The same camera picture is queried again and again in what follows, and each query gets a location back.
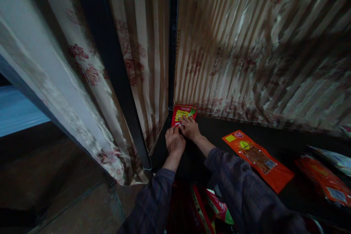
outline purple sleeve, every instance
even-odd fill
[[[245,160],[214,148],[205,165],[217,178],[239,233],[308,233],[303,219],[281,203]]]
[[[121,228],[121,233],[164,233],[175,173],[159,170],[138,193],[135,207]]]

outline curtain fold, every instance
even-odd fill
[[[79,1],[0,1],[4,58],[119,184],[147,182]],[[111,0],[111,6],[151,150],[167,109],[168,0]]]
[[[340,135],[351,124],[350,0],[179,0],[176,103]]]

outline floral curtain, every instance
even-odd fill
[[[340,135],[351,124],[350,0],[179,0],[175,101]]]
[[[119,184],[147,182],[78,0],[0,0],[0,53]],[[167,110],[168,0],[111,0],[149,150]]]

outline person's right hand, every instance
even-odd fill
[[[195,122],[192,116],[189,116],[189,118],[180,118],[179,120],[183,124],[179,125],[179,128],[186,138],[194,141],[196,138],[201,136],[199,125]]]

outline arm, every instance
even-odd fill
[[[289,212],[251,170],[248,162],[216,148],[200,134],[192,118],[182,123],[183,135],[206,156],[205,165],[217,178],[224,202],[240,233],[307,233],[302,218]]]
[[[137,195],[135,208],[118,230],[121,233],[163,233],[171,200],[175,172],[185,149],[178,127],[166,132],[168,157],[155,177]]]

